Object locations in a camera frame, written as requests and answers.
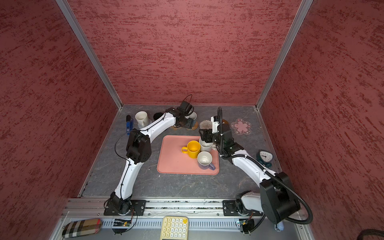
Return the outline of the red interior white mug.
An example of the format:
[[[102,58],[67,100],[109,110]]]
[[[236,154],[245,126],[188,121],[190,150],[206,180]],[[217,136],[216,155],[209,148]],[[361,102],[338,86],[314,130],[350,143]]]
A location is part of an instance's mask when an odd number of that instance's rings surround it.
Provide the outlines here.
[[[190,115],[189,115],[189,119],[191,119],[191,120],[196,120],[197,119],[197,114],[196,114],[196,112],[192,112]]]

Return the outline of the black mug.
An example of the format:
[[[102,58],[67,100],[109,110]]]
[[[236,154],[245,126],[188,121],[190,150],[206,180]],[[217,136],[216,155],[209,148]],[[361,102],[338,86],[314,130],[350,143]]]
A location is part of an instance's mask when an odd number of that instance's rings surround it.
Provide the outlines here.
[[[153,115],[153,119],[154,119],[154,121],[158,120],[158,119],[161,118],[163,115],[164,115],[164,113],[155,113],[155,114]]]

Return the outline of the pink flower coaster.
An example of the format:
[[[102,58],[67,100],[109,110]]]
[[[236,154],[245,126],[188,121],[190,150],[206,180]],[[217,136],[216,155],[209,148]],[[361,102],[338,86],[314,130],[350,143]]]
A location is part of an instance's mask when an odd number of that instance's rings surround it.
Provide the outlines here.
[[[236,119],[231,123],[231,128],[233,128],[235,133],[239,136],[250,135],[252,133],[251,127],[251,123],[244,121],[243,119]]]

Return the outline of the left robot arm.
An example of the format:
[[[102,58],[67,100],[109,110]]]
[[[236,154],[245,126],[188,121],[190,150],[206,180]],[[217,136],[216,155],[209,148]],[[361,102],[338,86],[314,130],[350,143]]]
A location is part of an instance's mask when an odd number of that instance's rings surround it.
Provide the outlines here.
[[[131,131],[126,147],[127,154],[124,172],[119,185],[108,199],[108,203],[120,215],[124,215],[130,210],[133,187],[142,165],[152,154],[152,141],[172,126],[186,128],[188,118],[193,112],[194,107],[180,106],[178,108],[169,108],[159,119],[147,127]]]

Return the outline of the cream lace round coaster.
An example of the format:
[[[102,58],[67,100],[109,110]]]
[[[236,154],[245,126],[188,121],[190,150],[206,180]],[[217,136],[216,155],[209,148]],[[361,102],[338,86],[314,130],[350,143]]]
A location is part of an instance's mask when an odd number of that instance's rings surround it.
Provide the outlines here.
[[[208,130],[213,128],[213,123],[209,120],[204,120],[200,122],[200,129]]]

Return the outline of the pink plastic tray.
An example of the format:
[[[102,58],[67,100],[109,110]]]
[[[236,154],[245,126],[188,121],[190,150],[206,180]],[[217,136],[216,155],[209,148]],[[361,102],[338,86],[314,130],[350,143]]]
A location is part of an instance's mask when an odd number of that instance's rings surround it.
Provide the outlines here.
[[[198,136],[172,136],[163,138],[157,170],[163,174],[184,175],[217,175],[220,171],[219,155],[216,150],[211,150],[215,170],[203,170],[199,167],[198,160],[182,153],[182,148],[190,141],[198,141]]]

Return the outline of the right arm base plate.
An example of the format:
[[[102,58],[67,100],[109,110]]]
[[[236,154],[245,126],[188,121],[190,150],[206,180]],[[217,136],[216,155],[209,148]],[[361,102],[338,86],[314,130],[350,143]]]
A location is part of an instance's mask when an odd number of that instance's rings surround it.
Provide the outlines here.
[[[223,200],[222,204],[224,216],[259,217],[263,215],[259,211],[246,209],[240,200]]]

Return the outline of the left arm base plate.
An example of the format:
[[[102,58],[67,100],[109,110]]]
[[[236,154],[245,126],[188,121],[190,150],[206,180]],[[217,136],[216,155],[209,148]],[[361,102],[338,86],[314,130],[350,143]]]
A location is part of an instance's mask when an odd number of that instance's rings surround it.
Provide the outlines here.
[[[146,207],[146,200],[131,200],[131,208],[134,208],[135,214],[138,216],[143,216],[144,210]],[[113,204],[110,203],[110,200],[107,200],[104,204],[104,216],[130,216],[133,211],[129,210],[126,214],[119,214],[113,207]]]

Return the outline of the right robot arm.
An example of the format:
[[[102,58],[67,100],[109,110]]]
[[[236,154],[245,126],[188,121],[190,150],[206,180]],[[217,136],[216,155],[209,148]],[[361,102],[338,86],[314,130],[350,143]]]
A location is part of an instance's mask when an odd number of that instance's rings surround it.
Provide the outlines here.
[[[212,129],[199,130],[206,143],[214,143],[220,156],[243,170],[259,186],[258,194],[242,196],[242,204],[248,210],[263,212],[274,224],[287,220],[301,209],[300,201],[290,190],[290,179],[285,173],[266,168],[234,141],[230,134],[214,133]]]

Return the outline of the woven tan round coaster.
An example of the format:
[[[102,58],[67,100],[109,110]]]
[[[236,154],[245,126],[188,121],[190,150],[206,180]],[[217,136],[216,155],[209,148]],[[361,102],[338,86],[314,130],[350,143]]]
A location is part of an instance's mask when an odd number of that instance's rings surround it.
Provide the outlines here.
[[[189,128],[189,130],[194,131],[198,128],[198,126],[199,126],[199,123],[197,121],[193,121],[191,123],[191,127]]]

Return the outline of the light blue patterned mug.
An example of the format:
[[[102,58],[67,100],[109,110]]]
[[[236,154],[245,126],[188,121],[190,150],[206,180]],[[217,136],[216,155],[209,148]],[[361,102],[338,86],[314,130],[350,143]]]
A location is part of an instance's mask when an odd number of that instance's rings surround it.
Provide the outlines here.
[[[196,120],[195,119],[188,118],[187,119],[187,123],[184,126],[184,128],[191,130],[195,126],[195,124],[196,124]]]

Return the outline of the white mug purple handle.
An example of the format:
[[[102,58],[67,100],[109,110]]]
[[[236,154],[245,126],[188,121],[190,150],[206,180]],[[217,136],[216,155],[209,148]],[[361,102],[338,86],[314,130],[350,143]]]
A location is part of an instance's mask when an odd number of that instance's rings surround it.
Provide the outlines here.
[[[197,157],[198,165],[203,170],[212,170],[216,169],[213,164],[213,157],[209,152],[203,151],[198,154]]]

